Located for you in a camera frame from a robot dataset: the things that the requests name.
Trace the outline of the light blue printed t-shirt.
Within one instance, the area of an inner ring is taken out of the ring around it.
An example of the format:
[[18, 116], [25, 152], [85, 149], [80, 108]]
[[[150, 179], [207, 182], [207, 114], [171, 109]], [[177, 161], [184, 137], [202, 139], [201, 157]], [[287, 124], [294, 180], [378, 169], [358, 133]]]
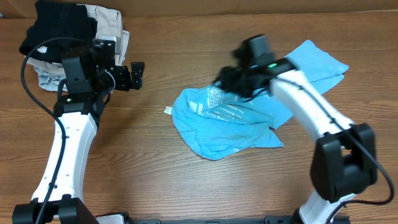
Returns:
[[[349, 69], [311, 40], [286, 57], [319, 93], [332, 89]], [[214, 161], [246, 148], [283, 147], [273, 131], [293, 115], [267, 91], [247, 101], [214, 85], [184, 89], [164, 112], [195, 154]]]

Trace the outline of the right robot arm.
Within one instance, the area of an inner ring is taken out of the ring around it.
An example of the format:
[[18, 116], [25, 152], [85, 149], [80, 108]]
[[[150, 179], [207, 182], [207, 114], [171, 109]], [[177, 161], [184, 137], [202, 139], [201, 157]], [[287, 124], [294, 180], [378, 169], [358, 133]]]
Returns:
[[266, 217], [265, 223], [349, 223], [347, 217], [336, 217], [337, 212], [377, 181], [373, 130], [365, 123], [354, 124], [329, 104], [298, 63], [275, 59], [265, 35], [242, 41], [233, 55], [237, 66], [221, 68], [215, 83], [251, 100], [269, 91], [315, 142], [311, 196], [293, 215]]

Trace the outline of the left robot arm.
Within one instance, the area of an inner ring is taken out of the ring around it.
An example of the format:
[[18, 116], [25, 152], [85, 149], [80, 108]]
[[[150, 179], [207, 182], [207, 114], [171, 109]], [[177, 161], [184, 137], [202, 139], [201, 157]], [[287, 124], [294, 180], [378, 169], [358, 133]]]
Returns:
[[83, 182], [93, 142], [110, 94], [142, 87], [143, 62], [117, 66], [116, 39], [79, 41], [62, 53], [65, 79], [53, 110], [55, 133], [43, 177], [29, 203], [16, 205], [13, 223], [132, 223], [127, 212], [94, 216], [83, 202]]

